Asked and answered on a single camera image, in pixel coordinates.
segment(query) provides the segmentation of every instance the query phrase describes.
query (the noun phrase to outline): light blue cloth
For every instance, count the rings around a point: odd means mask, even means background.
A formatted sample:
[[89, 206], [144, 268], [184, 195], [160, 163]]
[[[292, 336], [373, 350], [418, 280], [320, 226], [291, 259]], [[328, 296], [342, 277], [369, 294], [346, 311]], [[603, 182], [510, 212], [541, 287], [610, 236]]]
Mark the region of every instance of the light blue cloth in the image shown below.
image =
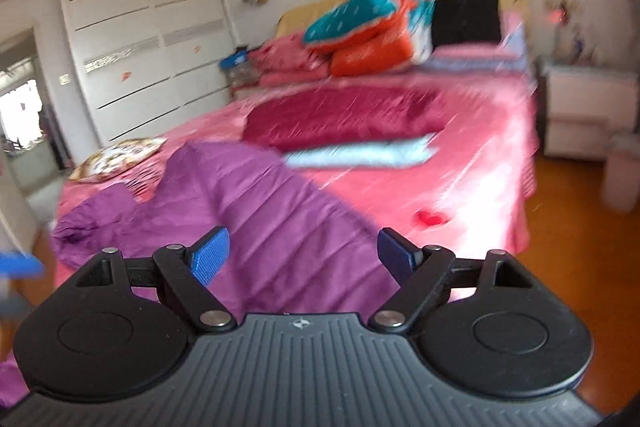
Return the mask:
[[489, 73], [526, 73], [529, 71], [527, 57], [511, 60], [508, 58], [449, 58], [431, 57], [419, 66], [423, 70], [466, 73], [468, 71], [488, 71]]
[[433, 136], [428, 134], [413, 140], [348, 143], [307, 149], [288, 153], [284, 155], [284, 160], [287, 166], [294, 169], [406, 169], [425, 163], [436, 153], [436, 149], [427, 147]]
[[511, 35], [507, 35], [504, 39], [504, 47], [516, 57], [526, 57], [529, 54], [524, 24], [521, 24]]

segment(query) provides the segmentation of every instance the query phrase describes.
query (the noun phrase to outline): blue object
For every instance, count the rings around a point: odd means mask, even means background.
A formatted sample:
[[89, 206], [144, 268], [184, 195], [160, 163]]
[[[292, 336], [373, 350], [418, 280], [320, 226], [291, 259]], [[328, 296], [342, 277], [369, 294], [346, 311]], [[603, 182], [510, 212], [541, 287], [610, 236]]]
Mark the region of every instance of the blue object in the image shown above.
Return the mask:
[[413, 140], [332, 145], [284, 155], [294, 169], [371, 167], [404, 169], [425, 163], [436, 150], [427, 147], [433, 134]]
[[452, 58], [433, 57], [419, 68], [429, 71], [446, 71], [448, 73], [466, 73], [487, 71], [488, 73], [526, 73], [529, 71], [527, 57], [512, 60], [510, 58]]
[[218, 67], [221, 70], [230, 70], [236, 67], [238, 64], [243, 64], [248, 60], [247, 52], [238, 52], [233, 55], [229, 55], [227, 58], [223, 58], [219, 61]]
[[44, 265], [30, 253], [0, 253], [0, 277], [8, 279], [25, 279], [37, 277], [44, 273]]
[[191, 273], [203, 286], [209, 285], [229, 256], [229, 231], [216, 227], [191, 247]]
[[409, 31], [412, 33], [417, 26], [431, 26], [436, 0], [416, 0], [418, 6], [409, 12]]
[[398, 232], [382, 229], [378, 232], [378, 258], [380, 263], [402, 284], [411, 277], [422, 262], [422, 250]]

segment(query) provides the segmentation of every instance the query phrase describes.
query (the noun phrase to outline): wooden floor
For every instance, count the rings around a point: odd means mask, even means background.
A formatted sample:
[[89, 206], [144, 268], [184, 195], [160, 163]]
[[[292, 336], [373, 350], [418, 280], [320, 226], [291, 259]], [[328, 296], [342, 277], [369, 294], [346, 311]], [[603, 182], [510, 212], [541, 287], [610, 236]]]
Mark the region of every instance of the wooden floor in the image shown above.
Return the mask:
[[536, 167], [531, 246], [518, 258], [590, 328], [595, 355], [579, 393], [612, 412], [640, 393], [640, 206], [629, 216], [604, 209], [599, 164]]

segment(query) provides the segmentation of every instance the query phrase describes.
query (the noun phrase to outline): red object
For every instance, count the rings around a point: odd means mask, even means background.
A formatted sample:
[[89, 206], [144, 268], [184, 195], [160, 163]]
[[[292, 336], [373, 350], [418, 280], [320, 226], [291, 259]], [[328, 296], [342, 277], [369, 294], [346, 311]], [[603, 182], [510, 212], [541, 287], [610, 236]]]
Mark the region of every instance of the red object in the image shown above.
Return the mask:
[[424, 227], [437, 227], [439, 225], [446, 225], [451, 218], [441, 212], [431, 212], [429, 210], [418, 210], [414, 214], [418, 224]]
[[549, 17], [555, 25], [567, 26], [569, 24], [569, 12], [563, 8], [556, 8]]
[[282, 152], [424, 136], [444, 129], [440, 91], [320, 87], [268, 100], [249, 113], [242, 139]]

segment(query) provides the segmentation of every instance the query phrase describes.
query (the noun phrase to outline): black cushion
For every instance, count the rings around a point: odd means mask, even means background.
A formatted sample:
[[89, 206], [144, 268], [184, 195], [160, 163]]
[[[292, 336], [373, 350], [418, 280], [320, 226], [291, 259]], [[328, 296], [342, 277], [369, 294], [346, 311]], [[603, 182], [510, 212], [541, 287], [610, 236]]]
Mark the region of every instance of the black cushion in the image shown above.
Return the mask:
[[431, 25], [433, 47], [502, 41], [498, 0], [437, 0]]

